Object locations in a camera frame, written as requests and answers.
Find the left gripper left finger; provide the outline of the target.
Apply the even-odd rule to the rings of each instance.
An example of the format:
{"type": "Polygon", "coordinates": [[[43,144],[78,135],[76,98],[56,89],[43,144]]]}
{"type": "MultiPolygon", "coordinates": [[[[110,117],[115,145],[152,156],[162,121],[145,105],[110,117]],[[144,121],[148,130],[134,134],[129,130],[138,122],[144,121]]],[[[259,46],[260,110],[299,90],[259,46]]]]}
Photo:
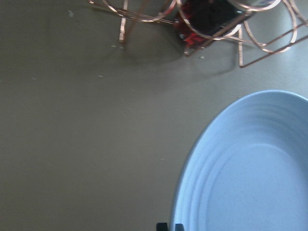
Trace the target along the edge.
{"type": "Polygon", "coordinates": [[[168,231],[168,224],[165,222],[157,223],[156,231],[168,231]]]}

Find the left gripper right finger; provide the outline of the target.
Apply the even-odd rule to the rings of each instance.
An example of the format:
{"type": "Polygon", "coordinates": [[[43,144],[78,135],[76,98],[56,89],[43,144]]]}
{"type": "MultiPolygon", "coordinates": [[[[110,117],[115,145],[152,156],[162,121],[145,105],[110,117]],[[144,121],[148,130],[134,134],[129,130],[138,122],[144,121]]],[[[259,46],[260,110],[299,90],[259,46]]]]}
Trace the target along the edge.
{"type": "Polygon", "coordinates": [[[175,229],[174,231],[184,231],[184,226],[183,224],[175,224],[175,229]]]}

